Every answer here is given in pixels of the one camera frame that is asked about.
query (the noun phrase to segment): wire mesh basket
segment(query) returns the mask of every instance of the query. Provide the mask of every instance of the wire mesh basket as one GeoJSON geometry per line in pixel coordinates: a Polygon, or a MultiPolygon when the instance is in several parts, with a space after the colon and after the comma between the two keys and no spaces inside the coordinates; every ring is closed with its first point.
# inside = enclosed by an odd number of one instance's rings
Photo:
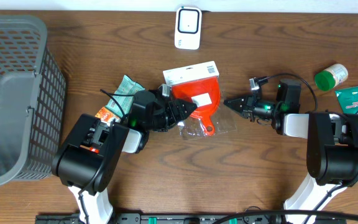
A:
{"type": "Polygon", "coordinates": [[[0,185],[48,177],[58,149],[66,81],[32,16],[0,16],[0,185]]]}

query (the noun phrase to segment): wood grain surface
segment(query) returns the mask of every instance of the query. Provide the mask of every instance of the wood grain surface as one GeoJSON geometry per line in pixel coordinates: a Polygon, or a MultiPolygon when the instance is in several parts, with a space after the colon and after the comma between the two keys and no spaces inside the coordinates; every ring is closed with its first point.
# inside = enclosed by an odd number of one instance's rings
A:
{"type": "MultiPolygon", "coordinates": [[[[358,15],[203,14],[201,47],[173,44],[173,12],[0,11],[31,14],[48,27],[48,46],[67,77],[63,138],[80,114],[108,102],[124,74],[146,88],[164,82],[162,71],[214,60],[228,98],[249,93],[251,77],[293,72],[318,96],[319,109],[340,111],[333,91],[319,91],[316,72],[342,63],[358,85],[358,15]]],[[[264,86],[274,99],[278,80],[264,86]]],[[[313,108],[303,85],[301,110],[313,108]]],[[[304,179],[306,140],[279,136],[271,127],[236,114],[237,131],[184,141],[178,130],[152,133],[140,154],[123,154],[109,184],[116,209],[144,213],[233,213],[248,206],[280,208],[304,179]]],[[[41,213],[73,213],[74,196],[59,178],[11,182],[0,187],[0,223],[33,223],[41,213]]],[[[358,214],[358,184],[325,210],[358,214]]]]}

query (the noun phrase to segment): white wall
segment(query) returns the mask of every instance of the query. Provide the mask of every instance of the white wall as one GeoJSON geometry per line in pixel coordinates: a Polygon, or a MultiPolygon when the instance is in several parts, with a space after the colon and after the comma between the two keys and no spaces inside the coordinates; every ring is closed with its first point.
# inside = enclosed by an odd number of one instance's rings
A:
{"type": "Polygon", "coordinates": [[[358,13],[358,0],[0,0],[0,9],[358,13]]]}

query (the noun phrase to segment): small plastic bottle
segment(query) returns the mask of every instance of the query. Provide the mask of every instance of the small plastic bottle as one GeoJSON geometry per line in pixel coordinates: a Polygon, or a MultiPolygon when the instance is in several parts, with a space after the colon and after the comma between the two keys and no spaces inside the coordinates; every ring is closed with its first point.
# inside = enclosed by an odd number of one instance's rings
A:
{"type": "Polygon", "coordinates": [[[345,66],[335,64],[324,69],[322,72],[317,73],[314,77],[314,82],[316,82],[316,85],[320,90],[328,91],[346,81],[347,76],[348,72],[345,66]]]}

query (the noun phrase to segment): white label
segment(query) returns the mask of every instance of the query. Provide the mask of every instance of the white label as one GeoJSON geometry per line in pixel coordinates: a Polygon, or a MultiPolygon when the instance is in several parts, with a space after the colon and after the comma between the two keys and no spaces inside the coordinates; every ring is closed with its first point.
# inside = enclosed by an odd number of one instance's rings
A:
{"type": "Polygon", "coordinates": [[[197,107],[210,105],[212,103],[208,93],[204,93],[198,96],[191,97],[193,103],[197,104],[197,107]]]}
{"type": "Polygon", "coordinates": [[[335,79],[335,86],[347,80],[347,70],[345,66],[341,64],[335,64],[325,70],[333,75],[335,79]]]}
{"type": "Polygon", "coordinates": [[[218,68],[216,68],[214,61],[166,70],[163,71],[163,74],[165,83],[169,86],[219,76],[218,68]]]}

